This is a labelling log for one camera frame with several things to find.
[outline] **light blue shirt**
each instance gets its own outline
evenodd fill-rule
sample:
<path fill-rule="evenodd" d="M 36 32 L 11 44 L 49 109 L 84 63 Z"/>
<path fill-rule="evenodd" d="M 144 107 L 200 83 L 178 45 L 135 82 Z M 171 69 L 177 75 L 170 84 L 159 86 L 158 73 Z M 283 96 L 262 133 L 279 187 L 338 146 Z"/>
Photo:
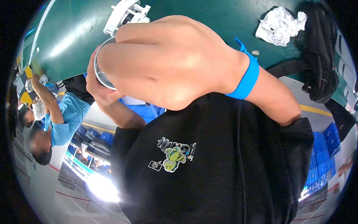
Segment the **light blue shirt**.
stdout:
<path fill-rule="evenodd" d="M 52 123 L 50 114 L 45 114 L 45 131 L 49 129 L 50 125 L 52 126 L 52 146 L 63 146 L 68 143 L 91 107 L 88 103 L 80 100 L 71 92 L 65 93 L 58 106 L 60 107 L 64 124 Z"/>

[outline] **wrist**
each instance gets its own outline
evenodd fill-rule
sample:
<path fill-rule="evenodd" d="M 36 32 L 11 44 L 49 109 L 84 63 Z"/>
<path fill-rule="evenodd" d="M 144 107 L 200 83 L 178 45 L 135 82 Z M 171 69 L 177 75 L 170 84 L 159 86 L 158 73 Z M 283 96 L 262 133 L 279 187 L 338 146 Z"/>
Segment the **wrist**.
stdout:
<path fill-rule="evenodd" d="M 228 69 L 227 74 L 223 74 L 223 78 L 216 90 L 216 92 L 222 94 L 230 94 L 235 91 L 250 64 L 250 59 L 247 54 L 237 50 L 234 50 L 233 56 L 230 58 L 232 59 L 232 66 Z"/>

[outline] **hair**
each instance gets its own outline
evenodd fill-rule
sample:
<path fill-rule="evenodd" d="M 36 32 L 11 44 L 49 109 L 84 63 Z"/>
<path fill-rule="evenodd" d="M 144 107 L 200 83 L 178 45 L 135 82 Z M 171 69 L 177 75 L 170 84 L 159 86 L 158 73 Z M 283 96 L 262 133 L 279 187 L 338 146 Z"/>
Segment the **hair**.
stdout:
<path fill-rule="evenodd" d="M 26 140 L 26 146 L 28 149 L 30 149 L 30 141 L 34 138 L 35 134 L 42 131 L 41 128 L 32 128 L 29 133 Z M 36 160 L 36 162 L 40 165 L 46 166 L 50 163 L 51 157 L 52 157 L 52 146 L 50 146 L 49 152 L 43 152 L 41 155 L 34 155 L 32 154 L 32 157 Z"/>
<path fill-rule="evenodd" d="M 26 113 L 23 113 L 21 115 L 21 121 L 24 123 L 24 125 L 27 128 L 31 128 L 31 125 L 32 125 L 33 121 L 28 121 L 27 118 L 26 118 L 26 114 L 27 114 L 27 111 L 26 111 Z"/>
<path fill-rule="evenodd" d="M 50 151 L 48 153 L 45 151 L 41 155 L 32 155 L 32 157 L 36 160 L 38 164 L 46 166 L 50 163 L 52 157 L 52 146 L 50 146 Z"/>

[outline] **blue anti-static wrist strap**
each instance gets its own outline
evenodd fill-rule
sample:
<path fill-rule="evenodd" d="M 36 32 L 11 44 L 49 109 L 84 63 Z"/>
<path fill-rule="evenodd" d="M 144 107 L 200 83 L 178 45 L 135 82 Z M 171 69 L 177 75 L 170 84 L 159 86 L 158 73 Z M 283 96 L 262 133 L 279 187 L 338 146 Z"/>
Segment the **blue anti-static wrist strap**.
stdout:
<path fill-rule="evenodd" d="M 244 76 L 242 77 L 239 85 L 237 85 L 236 89 L 232 93 L 226 95 L 232 98 L 242 100 L 250 94 L 253 86 L 255 85 L 258 78 L 259 67 L 257 58 L 254 58 L 250 53 L 246 51 L 244 44 L 239 39 L 235 37 L 235 40 L 238 44 L 241 45 L 240 51 L 248 55 L 250 59 L 250 64 Z"/>

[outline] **crumpled paper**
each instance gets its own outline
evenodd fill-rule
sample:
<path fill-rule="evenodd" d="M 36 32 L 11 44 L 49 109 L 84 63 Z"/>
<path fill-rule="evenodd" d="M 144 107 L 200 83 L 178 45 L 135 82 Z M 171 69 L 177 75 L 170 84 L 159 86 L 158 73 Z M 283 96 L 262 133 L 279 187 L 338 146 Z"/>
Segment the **crumpled paper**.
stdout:
<path fill-rule="evenodd" d="M 284 8 L 278 7 L 268 12 L 263 20 L 260 20 L 255 36 L 276 46 L 287 46 L 290 37 L 295 37 L 298 31 L 305 30 L 307 15 L 298 12 L 297 19 Z"/>

